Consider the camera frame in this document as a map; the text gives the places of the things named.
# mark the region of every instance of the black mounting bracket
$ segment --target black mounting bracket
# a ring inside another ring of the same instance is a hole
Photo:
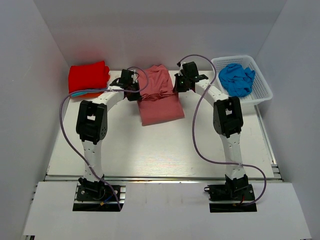
[[[134,71],[122,69],[121,77],[119,79],[114,80],[110,83],[110,86],[118,86],[124,90],[130,91],[138,91],[139,83],[134,82],[134,74],[137,74]],[[124,96],[128,99],[128,101],[139,101],[142,99],[139,92],[124,92]]]
[[[203,79],[208,79],[208,77],[204,74],[199,75],[199,71],[197,65],[194,61],[184,63],[182,65],[181,74],[176,73],[175,76],[175,84],[173,91],[175,93],[184,93],[189,90],[195,90],[195,85],[197,82]]]
[[[232,96],[213,104],[213,126],[218,134],[230,138],[232,134],[239,134],[243,125],[244,119],[238,97]]]
[[[105,138],[108,130],[107,112],[107,106],[103,103],[86,100],[80,103],[75,130],[83,142],[90,141],[96,145]]]
[[[210,195],[210,201],[246,201],[255,200],[254,189],[248,183],[247,175],[240,179],[229,179],[225,176],[225,184],[208,185],[204,191]]]
[[[112,190],[109,186],[105,185],[102,181],[91,182],[86,178],[80,177],[78,179],[80,185],[76,193],[76,199],[82,202],[90,201],[103,201],[113,195]],[[117,191],[117,197],[120,198],[120,185],[112,186]],[[116,198],[113,196],[110,201],[115,201]]]

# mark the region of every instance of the white wall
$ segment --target white wall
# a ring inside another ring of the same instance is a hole
[[[286,0],[34,2],[69,65],[106,60],[113,69],[172,69],[192,53],[255,57]]]
[[[44,179],[68,65],[32,0],[0,1],[0,238],[21,238]]]
[[[256,61],[273,92],[261,112],[280,172],[320,240],[320,1],[287,1]]]

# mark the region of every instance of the red folded towel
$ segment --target red folded towel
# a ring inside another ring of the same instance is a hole
[[[102,89],[107,87],[109,67],[105,61],[94,64],[70,67],[68,83],[69,93],[85,89]]]

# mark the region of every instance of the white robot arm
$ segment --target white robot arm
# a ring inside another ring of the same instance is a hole
[[[83,100],[80,103],[76,122],[76,132],[83,145],[84,157],[89,162],[89,166],[84,165],[84,175],[79,178],[79,182],[86,191],[90,192],[93,199],[100,199],[105,190],[104,183],[92,174],[91,169],[100,179],[104,177],[101,165],[101,145],[108,130],[108,111],[124,98],[129,101],[141,99],[138,92],[123,91],[139,90],[139,83],[134,71],[123,69],[121,77],[114,80],[108,89],[110,91],[102,93],[92,101]]]
[[[206,88],[210,84],[207,79],[201,80],[195,83],[195,93],[202,95],[204,94]],[[229,99],[229,96],[222,93],[215,86],[210,86],[209,90],[204,96],[204,99],[214,107],[214,103],[217,101],[225,101]],[[240,133],[235,132],[230,134],[229,137],[226,134],[219,134],[225,155],[225,161],[227,163],[238,163],[239,165],[227,165],[225,175],[231,180],[240,179],[246,175],[245,169],[242,164],[241,150],[240,150]]]
[[[175,75],[175,92],[193,90],[202,96],[210,84],[208,77],[203,74],[199,75],[194,62],[182,62],[178,63],[178,66],[180,70]],[[240,100],[238,97],[227,96],[212,85],[209,86],[203,98],[213,107],[213,126],[221,138],[225,162],[233,163],[226,165],[225,185],[219,186],[218,190],[214,185],[211,185],[211,199],[241,199],[244,195],[247,196],[248,192],[251,192],[251,185],[249,185],[248,177],[242,166],[240,133],[244,122]]]

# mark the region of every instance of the white board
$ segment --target white board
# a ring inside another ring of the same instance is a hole
[[[291,183],[270,183],[257,212],[210,213],[205,183],[127,183],[121,212],[73,212],[77,183],[40,182],[24,234],[36,240],[311,238]],[[262,183],[253,184],[257,195]]]

